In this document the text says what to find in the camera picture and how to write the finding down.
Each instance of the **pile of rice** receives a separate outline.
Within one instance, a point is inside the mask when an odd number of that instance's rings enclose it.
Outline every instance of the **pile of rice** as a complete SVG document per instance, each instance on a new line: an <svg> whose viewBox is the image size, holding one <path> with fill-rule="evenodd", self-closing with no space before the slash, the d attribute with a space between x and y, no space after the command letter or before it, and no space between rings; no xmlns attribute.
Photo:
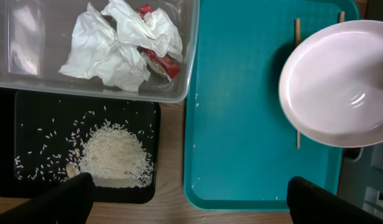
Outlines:
<svg viewBox="0 0 383 224"><path fill-rule="evenodd" d="M80 162L74 164L77 174L88 172L96 185L105 187L101 182L116 180L119 183L109 187L146 187L151 183L154 169L151 154L142 148L135 134L120 124L110 126L109 121L90 134L91 138L82 144Z"/></svg>

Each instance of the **plastic container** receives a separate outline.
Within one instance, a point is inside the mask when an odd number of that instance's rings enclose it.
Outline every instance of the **plastic container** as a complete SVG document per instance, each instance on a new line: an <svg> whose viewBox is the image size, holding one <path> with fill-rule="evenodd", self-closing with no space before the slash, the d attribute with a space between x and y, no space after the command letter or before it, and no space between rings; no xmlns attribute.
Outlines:
<svg viewBox="0 0 383 224"><path fill-rule="evenodd" d="M108 1L0 0L0 87L53 93L176 103L188 91L197 43L199 0L126 0L134 9L149 4L167 12L183 42L180 73L165 88L162 77L151 76L138 93L104 86L95 77L77 79L60 74L71 49L73 27L87 3L101 11Z"/></svg>

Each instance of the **wooden table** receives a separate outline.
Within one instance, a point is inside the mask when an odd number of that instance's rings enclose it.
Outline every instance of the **wooden table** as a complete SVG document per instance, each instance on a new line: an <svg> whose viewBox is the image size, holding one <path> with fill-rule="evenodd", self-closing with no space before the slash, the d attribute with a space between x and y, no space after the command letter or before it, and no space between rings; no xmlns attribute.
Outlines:
<svg viewBox="0 0 383 224"><path fill-rule="evenodd" d="M365 18L367 0L356 0ZM154 198L143 205L94 203L87 223L292 223L288 212L205 212L183 194L184 102L161 104L158 174ZM27 199L0 198L0 213Z"/></svg>

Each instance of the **wooden chopstick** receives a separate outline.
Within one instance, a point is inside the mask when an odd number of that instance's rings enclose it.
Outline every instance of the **wooden chopstick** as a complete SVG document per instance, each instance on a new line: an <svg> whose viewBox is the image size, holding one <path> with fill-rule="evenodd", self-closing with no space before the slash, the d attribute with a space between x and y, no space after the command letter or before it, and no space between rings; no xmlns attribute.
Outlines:
<svg viewBox="0 0 383 224"><path fill-rule="evenodd" d="M302 42L301 39L301 19L295 20L295 48ZM301 132L296 130L296 149L301 148Z"/></svg>
<svg viewBox="0 0 383 224"><path fill-rule="evenodd" d="M344 11L339 13L338 23L340 23L340 22L345 22L345 12Z"/></svg>

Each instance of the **cafeteria tray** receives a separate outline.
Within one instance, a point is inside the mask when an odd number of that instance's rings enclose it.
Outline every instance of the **cafeteria tray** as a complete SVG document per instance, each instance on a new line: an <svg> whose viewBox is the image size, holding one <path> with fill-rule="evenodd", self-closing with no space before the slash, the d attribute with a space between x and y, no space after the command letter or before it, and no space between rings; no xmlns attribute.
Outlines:
<svg viewBox="0 0 383 224"><path fill-rule="evenodd" d="M295 19L306 39L341 11L346 21L359 19L352 0L201 3L184 145L184 192L194 206L287 211L294 176L337 192L342 150L305 136L297 150L278 81L295 48Z"/></svg>

